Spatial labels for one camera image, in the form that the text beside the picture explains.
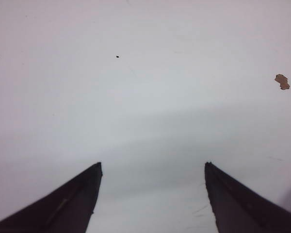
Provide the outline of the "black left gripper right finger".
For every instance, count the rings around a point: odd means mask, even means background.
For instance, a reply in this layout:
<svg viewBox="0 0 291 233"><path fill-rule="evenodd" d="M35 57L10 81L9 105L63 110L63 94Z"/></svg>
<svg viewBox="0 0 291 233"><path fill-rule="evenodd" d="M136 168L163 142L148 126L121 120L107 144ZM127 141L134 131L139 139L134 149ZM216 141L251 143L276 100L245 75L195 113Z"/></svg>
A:
<svg viewBox="0 0 291 233"><path fill-rule="evenodd" d="M291 212L263 198L211 162L205 186L220 233L291 233Z"/></svg>

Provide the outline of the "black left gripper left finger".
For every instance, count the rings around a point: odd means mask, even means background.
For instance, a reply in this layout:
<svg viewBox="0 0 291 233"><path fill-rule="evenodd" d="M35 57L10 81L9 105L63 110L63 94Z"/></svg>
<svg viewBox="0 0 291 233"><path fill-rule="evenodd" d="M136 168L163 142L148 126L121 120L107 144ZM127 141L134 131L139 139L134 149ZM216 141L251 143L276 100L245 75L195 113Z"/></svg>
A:
<svg viewBox="0 0 291 233"><path fill-rule="evenodd" d="M0 233L84 233L94 213L102 165L93 164L50 194L0 221Z"/></svg>

